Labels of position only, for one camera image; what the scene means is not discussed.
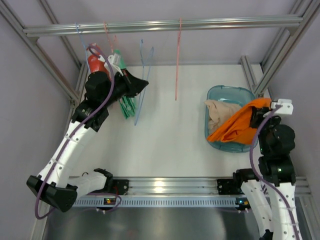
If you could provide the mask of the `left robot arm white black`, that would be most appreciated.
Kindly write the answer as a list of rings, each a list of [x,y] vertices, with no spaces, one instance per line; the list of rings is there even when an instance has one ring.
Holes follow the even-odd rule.
[[[36,196],[36,202],[45,202],[63,213],[76,200],[94,191],[111,193],[113,174],[102,168],[73,178],[71,173],[85,146],[98,133],[109,116],[108,108],[122,97],[134,98],[149,82],[125,70],[115,75],[96,71],[85,83],[84,100],[75,109],[58,149],[48,164],[37,175],[31,175],[26,185]]]

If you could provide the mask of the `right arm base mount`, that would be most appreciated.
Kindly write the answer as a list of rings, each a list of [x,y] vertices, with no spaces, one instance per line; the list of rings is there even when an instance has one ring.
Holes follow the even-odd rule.
[[[243,192],[232,178],[220,178],[216,180],[219,195],[242,195]]]

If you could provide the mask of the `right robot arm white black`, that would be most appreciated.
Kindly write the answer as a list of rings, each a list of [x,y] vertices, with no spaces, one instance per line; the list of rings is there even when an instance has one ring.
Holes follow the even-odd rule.
[[[290,157],[295,131],[282,124],[280,117],[292,112],[291,105],[282,103],[254,110],[250,168],[233,173],[249,202],[261,240],[302,239],[295,202],[296,173]]]

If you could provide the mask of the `beige trousers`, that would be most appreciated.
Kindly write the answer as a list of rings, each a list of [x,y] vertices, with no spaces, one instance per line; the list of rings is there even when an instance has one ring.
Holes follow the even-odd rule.
[[[231,118],[242,107],[235,103],[228,103],[208,99],[204,102],[208,110],[208,133],[214,133],[229,118]]]

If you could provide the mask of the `orange trousers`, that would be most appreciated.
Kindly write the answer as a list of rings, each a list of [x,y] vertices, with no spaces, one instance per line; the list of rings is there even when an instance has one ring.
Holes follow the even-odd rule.
[[[214,133],[209,134],[206,137],[206,140],[209,142],[235,142],[244,145],[251,144],[257,131],[255,128],[250,127],[252,107],[270,108],[271,101],[270,98],[258,98],[250,101],[241,107],[239,111],[229,118]]]

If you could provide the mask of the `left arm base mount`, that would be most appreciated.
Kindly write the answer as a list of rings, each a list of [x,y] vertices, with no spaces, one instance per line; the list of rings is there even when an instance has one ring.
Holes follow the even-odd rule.
[[[116,195],[126,195],[129,190],[129,183],[128,179],[113,179],[108,180],[103,189],[99,190],[101,193],[111,193]]]

